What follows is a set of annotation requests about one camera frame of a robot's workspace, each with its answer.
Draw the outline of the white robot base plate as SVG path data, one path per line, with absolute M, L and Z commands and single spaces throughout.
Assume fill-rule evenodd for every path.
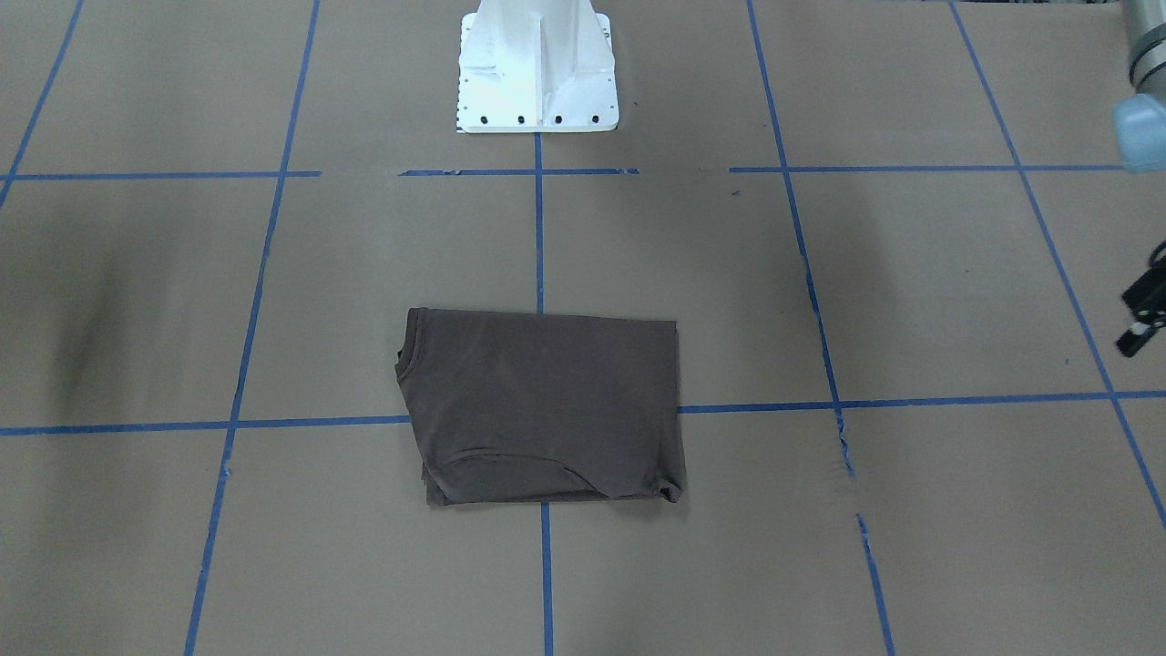
M 459 133 L 618 128 L 612 24 L 590 1 L 483 1 L 459 37 Z

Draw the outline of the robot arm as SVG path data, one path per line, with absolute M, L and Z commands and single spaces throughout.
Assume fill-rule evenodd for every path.
M 1126 78 L 1133 96 L 1112 111 L 1121 165 L 1128 172 L 1163 172 L 1165 168 L 1165 3 L 1121 1 L 1128 42 Z M 1151 252 L 1140 278 L 1121 294 L 1131 323 L 1115 343 L 1126 358 L 1163 332 L 1163 242 Z

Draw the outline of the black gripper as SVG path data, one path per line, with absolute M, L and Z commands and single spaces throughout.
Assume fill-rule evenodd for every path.
M 1132 358 L 1165 325 L 1165 241 L 1150 254 L 1149 266 L 1140 278 L 1121 294 L 1121 302 L 1131 320 L 1116 341 L 1116 348 L 1121 357 Z

